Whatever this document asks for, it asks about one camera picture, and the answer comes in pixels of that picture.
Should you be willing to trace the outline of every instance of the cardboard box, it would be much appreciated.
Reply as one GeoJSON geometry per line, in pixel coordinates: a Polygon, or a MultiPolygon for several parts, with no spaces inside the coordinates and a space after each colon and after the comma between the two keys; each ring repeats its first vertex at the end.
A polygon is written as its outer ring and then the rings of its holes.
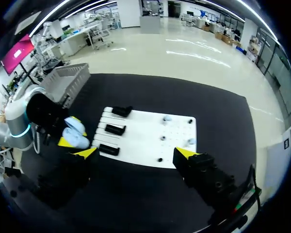
{"type": "Polygon", "coordinates": [[[219,40],[222,40],[222,36],[223,36],[222,33],[215,33],[214,34],[214,37],[217,38],[217,39],[219,39],[219,40]]]}
{"type": "Polygon", "coordinates": [[[230,37],[222,35],[222,40],[224,41],[224,43],[232,46],[232,39],[230,37]]]}
{"type": "Polygon", "coordinates": [[[210,28],[210,27],[206,27],[205,25],[202,26],[202,29],[203,29],[204,31],[206,31],[206,32],[209,32],[209,28],[210,28]]]}

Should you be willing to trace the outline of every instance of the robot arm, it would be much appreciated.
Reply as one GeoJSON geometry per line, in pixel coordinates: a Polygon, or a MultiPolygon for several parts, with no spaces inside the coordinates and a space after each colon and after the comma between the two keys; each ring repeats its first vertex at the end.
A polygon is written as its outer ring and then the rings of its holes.
{"type": "Polygon", "coordinates": [[[21,150],[30,149],[33,135],[26,108],[34,95],[44,92],[43,88],[32,85],[27,88],[22,98],[7,105],[5,109],[6,123],[0,122],[0,146],[16,147],[21,150]]]}
{"type": "Polygon", "coordinates": [[[49,28],[50,28],[51,25],[52,25],[52,22],[45,22],[45,23],[43,24],[44,29],[43,29],[43,32],[42,32],[42,37],[46,37],[46,36],[48,35],[48,33],[49,33],[49,28]]]}

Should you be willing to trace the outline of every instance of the desk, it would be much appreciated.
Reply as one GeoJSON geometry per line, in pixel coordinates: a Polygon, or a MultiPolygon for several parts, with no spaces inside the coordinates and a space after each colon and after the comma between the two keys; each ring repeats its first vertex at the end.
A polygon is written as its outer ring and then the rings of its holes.
{"type": "Polygon", "coordinates": [[[26,78],[25,81],[23,81],[22,84],[18,87],[17,91],[11,97],[9,102],[13,102],[21,98],[24,95],[27,87],[30,86],[31,84],[32,84],[31,80],[29,78],[26,78]]]}
{"type": "Polygon", "coordinates": [[[72,56],[72,55],[76,54],[81,48],[83,48],[86,45],[86,42],[85,42],[84,38],[82,37],[83,33],[87,34],[87,36],[90,39],[92,48],[94,49],[93,41],[92,41],[92,39],[91,39],[91,37],[89,35],[89,31],[94,29],[94,28],[99,27],[100,25],[101,25],[101,22],[99,21],[98,23],[96,23],[96,24],[94,24],[92,26],[82,27],[82,28],[80,28],[80,31],[78,33],[75,33],[75,34],[73,34],[71,36],[68,36],[67,38],[65,38],[61,42],[44,49],[42,51],[42,53],[48,52],[50,50],[51,51],[59,50],[58,46],[60,45],[62,50],[63,50],[63,52],[66,55],[72,56]]]}
{"type": "Polygon", "coordinates": [[[215,23],[210,23],[209,24],[209,31],[211,31],[212,33],[214,33],[215,32],[215,23]]]}
{"type": "Polygon", "coordinates": [[[201,28],[205,25],[205,22],[206,22],[206,21],[197,18],[197,19],[196,19],[196,27],[198,27],[198,28],[201,29],[201,28]]]}

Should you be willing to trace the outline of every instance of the black mat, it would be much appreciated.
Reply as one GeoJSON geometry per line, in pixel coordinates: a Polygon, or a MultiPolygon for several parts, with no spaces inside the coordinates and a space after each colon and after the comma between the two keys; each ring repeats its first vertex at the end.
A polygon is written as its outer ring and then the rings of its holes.
{"type": "MultiPolygon", "coordinates": [[[[197,150],[215,157],[216,164],[242,183],[256,162],[251,114],[244,97],[215,87],[179,79],[95,74],[70,108],[93,139],[106,106],[132,105],[135,110],[192,116],[197,120],[197,150]]],[[[22,157],[32,179],[52,169],[68,149],[42,147],[22,157]]],[[[176,170],[127,164],[103,156],[98,177],[60,210],[80,229],[98,232],[182,232],[207,226],[213,209],[188,189],[176,170]]]]}

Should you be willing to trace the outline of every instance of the cable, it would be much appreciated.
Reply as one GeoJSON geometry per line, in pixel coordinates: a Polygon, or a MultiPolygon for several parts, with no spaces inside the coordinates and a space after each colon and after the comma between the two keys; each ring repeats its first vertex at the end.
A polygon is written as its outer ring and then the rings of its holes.
{"type": "Polygon", "coordinates": [[[12,149],[12,148],[10,147],[10,148],[8,148],[6,150],[2,150],[2,151],[0,151],[0,154],[5,153],[5,152],[9,151],[10,149],[12,149]]]}
{"type": "Polygon", "coordinates": [[[32,136],[33,136],[33,148],[34,151],[39,154],[40,153],[40,135],[37,131],[37,126],[35,126],[35,131],[32,128],[32,136]]]}
{"type": "Polygon", "coordinates": [[[258,211],[260,211],[261,210],[261,201],[260,201],[260,197],[259,197],[259,194],[257,191],[256,169],[255,168],[253,168],[252,175],[253,175],[253,184],[254,184],[255,194],[256,194],[257,201],[258,201],[258,211]]]}

